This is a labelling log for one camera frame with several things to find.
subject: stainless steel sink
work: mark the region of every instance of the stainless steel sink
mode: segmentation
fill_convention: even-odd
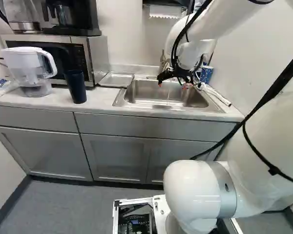
[[[165,80],[159,87],[157,80],[145,78],[135,79],[127,89],[120,90],[113,106],[223,112],[196,87],[182,89],[179,82],[172,80]]]

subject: metal tray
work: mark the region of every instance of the metal tray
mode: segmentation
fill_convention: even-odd
[[[100,82],[102,87],[127,88],[134,79],[134,73],[130,72],[109,72]]]

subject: countertop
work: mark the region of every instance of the countertop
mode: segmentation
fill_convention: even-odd
[[[74,104],[68,88],[53,88],[53,93],[45,97],[26,97],[20,89],[16,89],[0,97],[0,106],[108,115],[200,119],[228,122],[240,122],[244,118],[234,106],[228,107],[212,95],[210,95],[210,97],[223,109],[224,113],[150,110],[113,106],[118,92],[118,88],[96,87],[92,90],[87,90],[87,102],[83,104]]]

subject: paper towel dispenser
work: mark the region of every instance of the paper towel dispenser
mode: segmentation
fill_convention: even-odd
[[[182,6],[188,8],[192,0],[143,0],[143,4]]]

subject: white robotic arm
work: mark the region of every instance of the white robotic arm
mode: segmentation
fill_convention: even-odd
[[[188,41],[183,36],[178,46],[179,66],[191,70],[202,54],[207,54],[215,47],[218,39],[245,20],[263,9],[271,0],[213,0],[208,8],[196,19],[188,29]],[[293,8],[293,0],[287,0]],[[174,42],[195,13],[183,17],[171,29],[165,44],[166,58],[171,57]]]
[[[190,43],[202,45],[203,40],[228,33],[264,6],[254,2],[259,1],[214,0],[189,28]],[[293,7],[293,0],[288,3]],[[185,22],[181,19],[171,30],[167,51],[171,51]],[[185,44],[189,43],[183,38],[179,58],[194,55],[185,49]],[[293,195],[293,182],[269,172],[267,164],[250,148],[244,131],[267,161],[293,179],[293,94],[283,94],[260,108],[229,141],[222,152],[227,162],[181,160],[168,166],[164,174],[165,196],[171,210],[166,222],[168,234],[180,233],[175,231],[176,226],[172,228],[174,222],[185,233],[208,234],[217,218],[256,215],[277,200]]]

